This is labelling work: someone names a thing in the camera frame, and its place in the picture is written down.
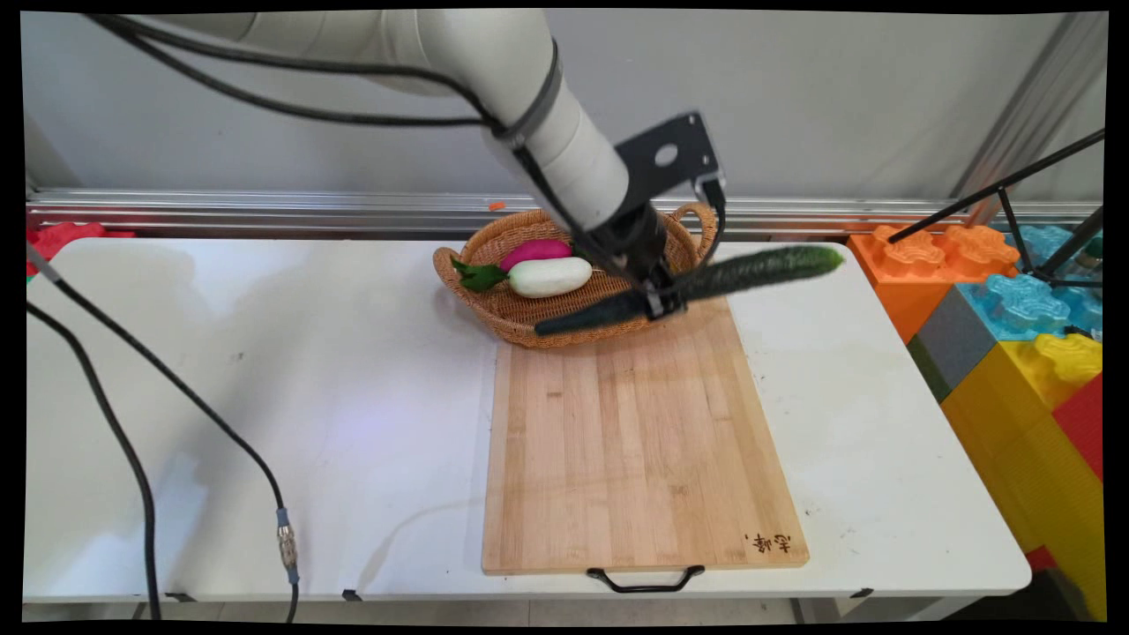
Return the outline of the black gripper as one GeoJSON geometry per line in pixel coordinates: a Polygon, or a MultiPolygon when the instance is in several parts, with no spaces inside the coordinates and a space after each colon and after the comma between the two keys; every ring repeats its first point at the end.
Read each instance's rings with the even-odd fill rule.
{"type": "Polygon", "coordinates": [[[638,205],[614,214],[609,221],[586,233],[586,241],[596,247],[601,264],[610,266],[610,273],[644,294],[644,314],[649,321],[686,311],[683,293],[677,287],[664,287],[669,285],[665,256],[667,230],[653,205],[638,205]]]}

